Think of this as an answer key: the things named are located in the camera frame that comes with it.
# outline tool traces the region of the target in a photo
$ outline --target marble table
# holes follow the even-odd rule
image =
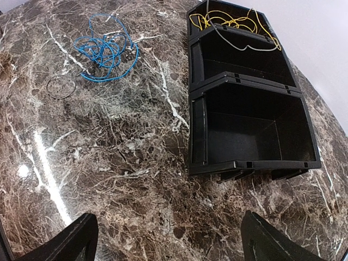
[[[31,0],[0,16],[0,218],[17,257],[89,212],[98,260],[243,260],[249,209],[309,251],[342,257],[348,139],[295,66],[322,169],[281,181],[187,177],[185,13],[196,3]],[[122,80],[78,80],[55,100],[46,83],[66,71],[64,52],[95,13],[118,16],[139,62]]]

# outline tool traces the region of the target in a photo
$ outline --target tangled blue wire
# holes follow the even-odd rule
[[[125,34],[116,34],[111,37],[104,34],[103,38],[95,37],[95,33],[93,31],[92,26],[92,19],[96,16],[110,17],[110,19],[115,20],[122,27]],[[108,73],[103,77],[97,77],[89,74],[88,72],[82,72],[81,76],[87,80],[91,80],[92,82],[96,83],[108,82],[110,80],[117,80],[123,78],[130,72],[130,70],[135,66],[136,62],[138,61],[138,45],[132,41],[131,37],[129,36],[126,30],[126,27],[116,17],[113,17],[108,14],[95,14],[89,18],[88,22],[91,36],[81,36],[77,38],[74,41],[73,46],[79,53],[88,57],[92,62],[98,64],[99,68],[108,69]],[[121,46],[116,43],[116,40],[119,40],[119,38],[121,40],[124,40],[121,41],[124,42],[124,44]],[[136,50],[134,62],[124,74],[117,77],[112,77],[112,71],[118,68],[118,66],[121,64],[121,55],[125,52],[127,44],[130,44],[131,50]]]

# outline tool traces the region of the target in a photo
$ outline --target gray cable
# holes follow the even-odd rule
[[[219,30],[217,29],[217,27],[215,26],[215,24],[213,24],[213,22],[210,20],[210,17],[209,17],[209,0],[207,0],[207,16],[208,16],[208,19],[209,19],[209,22],[210,24],[213,26],[213,28],[215,29],[215,31],[217,32],[217,34],[222,38],[224,39],[229,45],[231,45],[232,47],[236,48],[237,50],[240,50],[240,51],[245,51],[247,50],[247,48],[249,47],[251,50],[254,50],[254,51],[258,51],[258,52],[271,52],[271,51],[275,51],[276,49],[278,49],[278,47],[274,47],[273,49],[257,49],[257,48],[254,48],[250,45],[247,45],[245,46],[243,49],[241,48],[238,48],[237,46],[233,45],[232,43],[230,43],[225,37],[223,37]]]

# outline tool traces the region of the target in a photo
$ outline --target black container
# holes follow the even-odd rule
[[[225,76],[190,93],[190,115],[190,175],[272,170],[278,179],[321,167],[298,92]]]
[[[236,17],[245,16],[248,11],[246,8],[225,2],[209,2],[209,10],[239,12],[240,15]],[[188,17],[194,13],[206,14],[206,2],[189,11]],[[265,24],[265,28],[276,37],[266,17],[260,13],[259,18]],[[301,92],[284,49],[260,52],[247,48],[245,51],[240,51],[222,39],[212,26],[203,31],[196,27],[197,30],[194,30],[191,21],[188,21],[190,91],[205,85],[206,80],[230,72],[239,74],[240,78],[250,80],[259,78],[268,85]],[[250,45],[257,49],[272,49],[275,46],[269,37],[260,34],[219,24],[216,24],[216,27],[224,38],[239,48]]]

